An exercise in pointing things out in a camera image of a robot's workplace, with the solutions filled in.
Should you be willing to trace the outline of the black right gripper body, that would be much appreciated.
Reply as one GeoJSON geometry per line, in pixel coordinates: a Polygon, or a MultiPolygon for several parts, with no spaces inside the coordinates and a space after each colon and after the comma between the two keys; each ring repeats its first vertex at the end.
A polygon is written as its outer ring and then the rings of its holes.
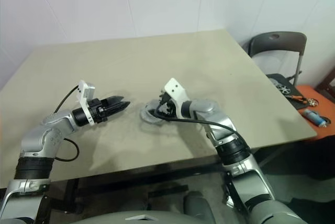
{"type": "Polygon", "coordinates": [[[177,106],[168,93],[167,101],[159,101],[158,105],[160,105],[160,115],[157,115],[158,118],[180,118],[177,113],[177,106]]]}

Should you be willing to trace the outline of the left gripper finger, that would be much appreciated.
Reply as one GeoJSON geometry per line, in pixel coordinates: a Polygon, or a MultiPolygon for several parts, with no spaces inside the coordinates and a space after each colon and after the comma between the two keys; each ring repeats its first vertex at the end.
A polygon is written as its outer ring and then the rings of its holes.
{"type": "Polygon", "coordinates": [[[106,98],[106,103],[108,104],[108,106],[115,106],[117,104],[122,103],[123,99],[124,99],[123,96],[113,95],[113,96],[106,98]]]}
{"type": "Polygon", "coordinates": [[[130,105],[128,101],[120,101],[106,107],[106,117],[112,116],[116,113],[119,113],[125,110],[130,105]]]}

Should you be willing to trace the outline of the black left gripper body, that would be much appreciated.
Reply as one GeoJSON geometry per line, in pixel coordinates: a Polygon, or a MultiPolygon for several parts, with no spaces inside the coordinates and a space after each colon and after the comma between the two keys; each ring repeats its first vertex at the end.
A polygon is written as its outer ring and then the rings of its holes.
{"type": "Polygon", "coordinates": [[[101,123],[103,121],[107,121],[108,117],[110,116],[109,113],[109,98],[105,98],[99,100],[95,98],[88,102],[89,111],[93,118],[94,123],[101,123]]]}

